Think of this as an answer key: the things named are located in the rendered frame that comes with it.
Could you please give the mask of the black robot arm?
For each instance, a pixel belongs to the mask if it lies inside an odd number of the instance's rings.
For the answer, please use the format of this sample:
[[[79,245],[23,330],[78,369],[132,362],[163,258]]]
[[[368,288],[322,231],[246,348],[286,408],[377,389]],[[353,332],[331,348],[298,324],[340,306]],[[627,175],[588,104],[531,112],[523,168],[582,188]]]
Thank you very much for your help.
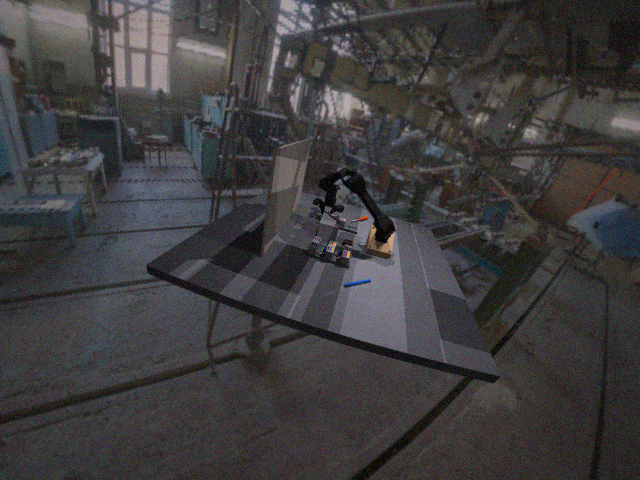
[[[351,176],[347,181],[344,177]],[[357,194],[364,202],[367,210],[374,219],[373,226],[376,228],[375,241],[387,243],[387,240],[396,231],[393,220],[381,212],[379,207],[375,204],[371,196],[366,190],[365,181],[363,176],[355,170],[348,170],[343,168],[337,173],[331,173],[325,178],[320,180],[319,187],[327,191],[329,195],[336,195],[337,189],[340,190],[339,185],[334,185],[338,180],[342,180],[343,185],[350,189],[354,194]]]

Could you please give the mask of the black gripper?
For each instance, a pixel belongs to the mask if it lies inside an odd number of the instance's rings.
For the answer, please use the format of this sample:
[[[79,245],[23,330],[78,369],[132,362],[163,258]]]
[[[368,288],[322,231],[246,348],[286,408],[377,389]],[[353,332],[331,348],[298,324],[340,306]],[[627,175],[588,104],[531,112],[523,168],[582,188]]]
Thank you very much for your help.
[[[325,202],[323,202],[322,199],[315,198],[313,200],[313,204],[314,205],[319,205],[322,215],[323,215],[323,212],[325,210],[325,206],[332,207],[332,209],[330,211],[330,214],[332,214],[333,212],[336,212],[336,210],[337,210],[337,212],[341,212],[342,213],[344,211],[345,207],[343,205],[340,205],[340,204],[338,204],[338,206],[334,205],[335,197],[336,197],[336,195],[329,195],[329,194],[326,193]]]

